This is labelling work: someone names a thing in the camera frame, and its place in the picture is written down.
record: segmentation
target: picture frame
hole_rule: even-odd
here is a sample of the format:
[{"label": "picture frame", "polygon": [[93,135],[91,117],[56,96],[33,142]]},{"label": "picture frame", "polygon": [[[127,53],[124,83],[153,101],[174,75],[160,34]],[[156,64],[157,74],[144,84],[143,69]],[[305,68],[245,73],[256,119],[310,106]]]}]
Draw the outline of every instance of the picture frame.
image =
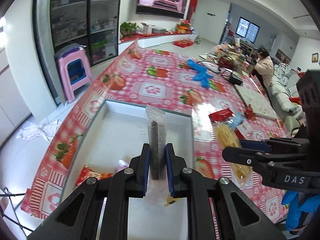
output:
[{"label": "picture frame", "polygon": [[312,54],[312,63],[318,62],[318,60],[319,60],[319,54],[318,53]]}]

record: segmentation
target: window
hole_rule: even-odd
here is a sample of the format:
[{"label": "window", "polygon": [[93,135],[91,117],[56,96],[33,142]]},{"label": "window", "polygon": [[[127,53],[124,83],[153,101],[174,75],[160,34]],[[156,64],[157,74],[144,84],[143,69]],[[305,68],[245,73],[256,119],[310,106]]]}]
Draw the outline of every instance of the window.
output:
[{"label": "window", "polygon": [[238,28],[236,31],[236,34],[240,35],[241,37],[245,37],[247,34],[248,28],[249,28],[250,22],[247,21],[246,19],[240,17],[240,21],[238,24]]},{"label": "window", "polygon": [[255,25],[254,23],[250,23],[245,38],[254,43],[256,41],[259,29],[259,26]]},{"label": "window", "polygon": [[248,39],[252,43],[256,41],[260,27],[248,20],[240,17],[236,34]]}]

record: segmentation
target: basket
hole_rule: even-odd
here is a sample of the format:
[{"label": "basket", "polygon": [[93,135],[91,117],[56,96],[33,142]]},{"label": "basket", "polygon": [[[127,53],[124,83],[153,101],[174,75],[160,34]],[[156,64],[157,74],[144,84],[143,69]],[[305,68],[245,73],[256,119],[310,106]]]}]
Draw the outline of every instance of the basket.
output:
[{"label": "basket", "polygon": [[178,47],[185,48],[185,47],[192,46],[193,42],[188,38],[184,38],[182,41],[175,41],[173,44]]}]

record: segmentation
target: white tray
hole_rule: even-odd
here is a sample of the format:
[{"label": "white tray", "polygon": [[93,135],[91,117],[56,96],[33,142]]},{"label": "white tray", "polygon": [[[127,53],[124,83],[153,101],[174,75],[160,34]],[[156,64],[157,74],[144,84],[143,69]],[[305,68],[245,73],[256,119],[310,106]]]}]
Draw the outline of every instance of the white tray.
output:
[{"label": "white tray", "polygon": [[[76,153],[63,188],[61,201],[74,190],[83,165],[95,172],[115,172],[118,160],[127,162],[141,154],[148,143],[145,107],[105,101]],[[166,113],[167,140],[174,152],[193,167],[193,130],[190,116]],[[129,199],[128,240],[186,240],[188,235],[187,200],[168,207],[151,206],[145,199]]]}]

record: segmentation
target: red checkered tablecloth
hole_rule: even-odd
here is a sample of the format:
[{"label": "red checkered tablecloth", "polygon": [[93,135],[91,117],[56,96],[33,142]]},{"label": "red checkered tablecloth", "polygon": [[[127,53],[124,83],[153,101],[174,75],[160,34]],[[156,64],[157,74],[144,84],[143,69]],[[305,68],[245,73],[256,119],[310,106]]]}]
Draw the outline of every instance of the red checkered tablecloth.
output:
[{"label": "red checkered tablecloth", "polygon": [[[226,108],[234,113],[243,112],[244,103],[234,86],[220,75],[215,75],[212,79],[214,86],[209,89],[193,81],[196,72],[185,64],[188,59],[172,52],[143,49],[137,42],[130,45],[94,81],[66,117],[41,161],[21,209],[42,219],[55,210],[81,135],[105,99],[151,104],[191,115],[195,158],[208,161],[216,179],[225,176],[237,185],[229,163],[221,156],[221,147],[208,115]],[[243,80],[245,87],[261,90],[257,79],[244,77]],[[253,130],[249,138],[251,140],[268,139],[270,133],[289,137],[286,128],[279,127],[275,121],[258,117],[249,123]],[[270,220],[276,222],[287,213],[287,209],[281,205],[283,192],[263,186],[261,180],[261,176],[253,172],[249,186],[243,191]]]}]

